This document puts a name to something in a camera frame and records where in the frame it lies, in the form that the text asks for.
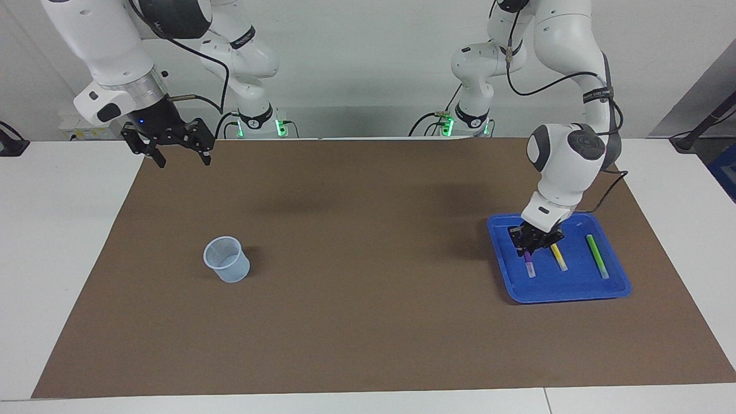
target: clear plastic cup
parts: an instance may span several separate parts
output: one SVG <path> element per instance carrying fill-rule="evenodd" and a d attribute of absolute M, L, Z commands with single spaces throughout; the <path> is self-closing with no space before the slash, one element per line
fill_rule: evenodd
<path fill-rule="evenodd" d="M 223 282 L 236 283 L 248 276 L 250 260 L 235 237 L 218 237 L 205 248 L 205 264 L 217 273 Z"/>

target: purple marker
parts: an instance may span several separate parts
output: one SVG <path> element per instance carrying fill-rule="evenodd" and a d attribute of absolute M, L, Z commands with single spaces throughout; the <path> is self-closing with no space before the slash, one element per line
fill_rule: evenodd
<path fill-rule="evenodd" d="M 529 252 L 524 253 L 524 261 L 526 262 L 526 272 L 529 274 L 529 278 L 536 278 L 537 272 L 534 271 L 534 263 L 531 262 L 531 254 Z"/>

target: black cable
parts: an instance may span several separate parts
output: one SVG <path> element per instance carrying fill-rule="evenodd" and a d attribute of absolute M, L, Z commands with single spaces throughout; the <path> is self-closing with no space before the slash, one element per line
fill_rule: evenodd
<path fill-rule="evenodd" d="M 444 125 L 444 124 L 443 124 L 443 123 L 441 123 L 441 122 L 435 122 L 435 123 L 433 123 L 433 124 L 430 124 L 430 125 L 429 125 L 429 126 L 427 127 L 427 130 L 425 130 L 425 131 L 424 131 L 424 136 L 430 136 L 430 135 L 428 135 L 428 134 L 429 134 L 429 128 L 432 128 L 432 127 L 434 127 L 434 130 L 435 130 L 435 131 L 437 131 L 437 127 L 441 127 L 442 125 Z"/>
<path fill-rule="evenodd" d="M 590 214 L 595 213 L 603 205 L 604 201 L 606 201 L 606 199 L 608 198 L 609 194 L 611 194 L 611 192 L 613 191 L 613 189 L 616 188 L 616 186 L 627 175 L 629 175 L 629 172 L 628 171 L 609 171 L 609 170 L 605 169 L 602 172 L 605 172 L 606 174 L 619 174 L 619 176 L 618 176 L 618 178 L 616 178 L 616 181 L 614 181 L 613 184 L 611 184 L 611 186 L 608 188 L 608 190 L 606 191 L 606 193 L 603 194 L 603 197 L 601 197 L 601 201 L 598 201 L 598 204 L 595 206 L 595 208 L 593 210 L 587 210 L 587 211 L 576 210 L 576 212 L 578 212 L 578 213 L 590 213 Z"/>
<path fill-rule="evenodd" d="M 179 95 L 178 97 L 171 97 L 171 98 L 169 98 L 169 100 L 171 100 L 172 102 L 200 100 L 200 101 L 204 101 L 204 102 L 212 105 L 213 108 L 217 109 L 217 111 L 220 111 L 220 107 L 217 106 L 217 104 L 215 102 L 212 102 L 208 98 L 202 97 L 200 95 L 194 95 L 194 94 L 192 94 L 192 95 Z"/>
<path fill-rule="evenodd" d="M 493 4 L 491 4 L 491 11 L 488 13 L 489 20 L 491 19 L 491 17 L 493 17 L 493 9 L 496 8 L 497 3 L 498 3 L 498 0 L 493 0 Z"/>
<path fill-rule="evenodd" d="M 718 124 L 723 124 L 724 122 L 728 121 L 729 118 L 731 118 L 732 116 L 734 116 L 735 113 L 736 113 L 736 109 L 732 110 L 731 113 L 729 113 L 728 115 L 726 115 L 723 118 L 719 119 L 718 122 L 716 122 L 713 125 L 711 125 L 710 128 L 713 128 L 714 126 L 716 126 Z M 679 134 L 673 135 L 673 136 L 671 136 L 670 138 L 667 138 L 667 139 L 672 139 L 672 138 L 677 138 L 679 136 L 687 135 L 689 133 L 692 133 L 693 131 L 694 130 L 685 131 L 683 133 L 679 133 Z"/>
<path fill-rule="evenodd" d="M 228 112 L 225 115 L 220 118 L 220 122 L 217 123 L 217 129 L 215 130 L 215 139 L 217 139 L 220 136 L 220 130 L 222 129 L 222 124 L 225 123 L 225 119 L 229 118 L 230 116 L 237 116 L 236 112 Z"/>
<path fill-rule="evenodd" d="M 284 124 L 291 124 L 291 125 L 294 125 L 294 129 L 295 129 L 295 130 L 297 131 L 297 138 L 302 138 L 302 137 L 301 137 L 301 136 L 299 135 L 299 127 L 297 126 L 297 123 L 296 123 L 296 122 L 294 122 L 294 121 L 284 121 L 283 123 L 284 123 Z"/>
<path fill-rule="evenodd" d="M 610 136 L 610 135 L 617 133 L 618 131 L 621 130 L 621 128 L 623 128 L 623 111 L 621 110 L 621 107 L 618 106 L 616 101 L 613 100 L 613 98 L 609 98 L 609 99 L 611 100 L 611 106 L 616 110 L 616 113 L 618 113 L 618 124 L 616 125 L 615 128 L 613 128 L 612 130 L 608 132 L 596 134 L 598 136 Z"/>
<path fill-rule="evenodd" d="M 455 90 L 455 94 L 453 94 L 453 97 L 450 98 L 450 101 L 447 103 L 447 106 L 445 106 L 445 111 L 450 110 L 450 106 L 453 104 L 453 101 L 455 100 L 455 98 L 460 93 L 460 89 L 461 88 L 462 88 L 462 83 L 460 83 L 460 85 L 458 85 L 458 88 Z"/>
<path fill-rule="evenodd" d="M 419 118 L 419 120 L 414 124 L 414 126 L 411 127 L 411 130 L 409 131 L 409 135 L 408 136 L 414 135 L 414 131 L 419 127 L 419 124 L 421 124 L 422 121 L 424 121 L 425 119 L 431 118 L 432 116 L 436 116 L 436 114 L 434 112 L 430 112 L 430 113 L 427 113 L 426 115 L 422 116 L 421 118 Z"/>
<path fill-rule="evenodd" d="M 228 122 L 227 125 L 225 125 L 225 129 L 222 130 L 222 138 L 227 139 L 227 127 L 231 127 L 235 125 L 236 127 L 240 128 L 240 124 L 238 122 Z"/>
<path fill-rule="evenodd" d="M 593 72 L 576 72 L 574 74 L 569 74 L 565 77 L 561 77 L 558 80 L 550 83 L 549 85 L 543 86 L 535 91 L 532 92 L 519 92 L 516 87 L 514 86 L 514 83 L 511 81 L 511 63 L 506 63 L 506 79 L 509 81 L 509 86 L 511 86 L 511 90 L 520 97 L 530 97 L 531 95 L 536 95 L 539 92 L 546 91 L 549 88 L 552 88 L 553 86 L 557 85 L 558 83 L 564 82 L 565 80 L 572 79 L 574 77 L 583 76 L 583 75 L 590 75 L 594 77 L 598 77 L 598 74 L 595 74 Z"/>
<path fill-rule="evenodd" d="M 493 122 L 493 129 L 491 130 L 491 135 L 488 137 L 488 138 L 493 138 L 493 133 L 496 132 L 496 120 L 489 119 L 488 122 Z"/>
<path fill-rule="evenodd" d="M 174 44 L 175 46 L 178 46 L 181 49 L 186 50 L 187 52 L 191 54 L 197 55 L 201 57 L 202 59 L 206 59 L 206 60 L 209 60 L 210 62 L 217 63 L 218 65 L 222 66 L 225 69 L 225 80 L 224 80 L 224 85 L 222 87 L 222 99 L 220 100 L 220 106 L 215 105 L 215 103 L 210 101 L 209 99 L 202 98 L 202 97 L 199 97 L 199 95 L 197 95 L 198 96 L 197 99 L 202 99 L 205 102 L 210 103 L 212 106 L 214 106 L 217 109 L 218 112 L 224 113 L 225 98 L 227 97 L 227 87 L 230 84 L 230 68 L 228 68 L 226 64 L 215 59 L 214 57 L 209 57 L 205 55 L 204 53 L 201 53 L 197 50 L 192 49 L 189 46 L 181 44 L 180 42 L 173 39 L 171 36 L 168 36 L 166 33 L 161 32 L 153 23 L 148 21 L 148 19 L 146 19 L 146 17 L 143 16 L 143 13 L 141 13 L 138 7 L 135 6 L 135 3 L 133 3 L 133 0 L 128 0 L 128 3 L 130 4 L 131 8 L 133 9 L 133 12 L 138 16 L 138 18 L 141 19 L 148 27 L 150 27 L 151 30 L 154 32 L 154 34 L 156 34 L 159 38 L 164 39 L 165 41 L 168 41 Z"/>
<path fill-rule="evenodd" d="M 10 125 L 6 124 L 3 121 L 0 121 L 0 125 L 2 125 L 3 127 L 5 127 L 5 129 L 7 129 L 10 132 L 12 132 L 13 134 L 15 134 L 18 138 L 21 139 L 21 141 L 26 141 L 26 139 L 23 138 L 23 136 L 18 131 L 16 131 L 15 128 L 11 127 Z"/>

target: blue tray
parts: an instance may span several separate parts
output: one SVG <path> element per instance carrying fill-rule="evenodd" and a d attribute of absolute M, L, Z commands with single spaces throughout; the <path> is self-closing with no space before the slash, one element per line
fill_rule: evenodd
<path fill-rule="evenodd" d="M 488 219 L 493 248 L 509 295 L 521 304 L 590 301 L 623 298 L 631 294 L 631 283 L 621 267 L 598 220 L 591 214 L 576 213 L 562 223 L 565 238 L 557 243 L 569 270 L 560 270 L 549 249 L 534 252 L 536 278 L 529 278 L 523 257 L 517 255 L 509 227 L 522 222 L 518 214 L 502 214 Z M 608 270 L 603 279 L 585 236 L 592 234 Z"/>

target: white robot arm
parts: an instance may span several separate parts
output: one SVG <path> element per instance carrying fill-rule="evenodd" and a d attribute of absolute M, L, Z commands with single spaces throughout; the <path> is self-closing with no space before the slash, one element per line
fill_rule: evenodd
<path fill-rule="evenodd" d="M 260 115 L 270 106 L 262 104 L 265 98 L 263 89 L 258 89 L 257 78 L 273 76 L 278 60 L 270 48 L 254 41 L 255 30 L 250 23 L 226 10 L 238 7 L 238 1 L 40 1 L 65 42 L 92 74 L 93 82 L 74 100 L 77 110 L 92 124 L 127 116 L 129 122 L 122 135 L 131 150 L 153 158 L 162 168 L 166 159 L 157 146 L 176 144 L 195 150 L 209 165 L 216 137 L 201 119 L 192 122 L 181 119 L 174 102 L 192 96 L 168 95 L 153 58 L 143 48 L 142 38 L 155 34 L 172 42 L 198 39 L 210 28 L 231 38 L 233 46 L 227 46 L 240 52 L 228 54 L 224 64 L 254 79 L 251 83 L 242 79 L 234 81 L 232 89 L 238 93 L 238 103 L 245 107 L 241 111 Z M 252 98 L 255 95 L 260 95 L 260 101 Z"/>
<path fill-rule="evenodd" d="M 548 68 L 575 80 L 582 90 L 586 124 L 545 124 L 531 136 L 529 161 L 542 174 L 512 233 L 520 256 L 558 242 L 559 225 L 575 211 L 583 193 L 620 154 L 620 136 L 606 55 L 592 33 L 590 0 L 498 0 L 489 20 L 488 43 L 465 47 L 453 57 L 463 82 L 455 108 L 459 128 L 469 135 L 487 122 L 493 98 L 490 77 L 520 69 L 527 59 L 524 33 L 534 19 L 534 51 Z"/>
<path fill-rule="evenodd" d="M 247 136 L 266 138 L 286 134 L 285 116 L 266 95 L 261 79 L 273 77 L 279 69 L 276 51 L 257 35 L 245 14 L 242 0 L 212 0 L 210 31 L 219 39 L 205 41 L 199 51 L 227 64 L 230 89 L 236 94 L 238 116 Z M 224 69 L 211 60 L 202 64 L 224 79 Z"/>

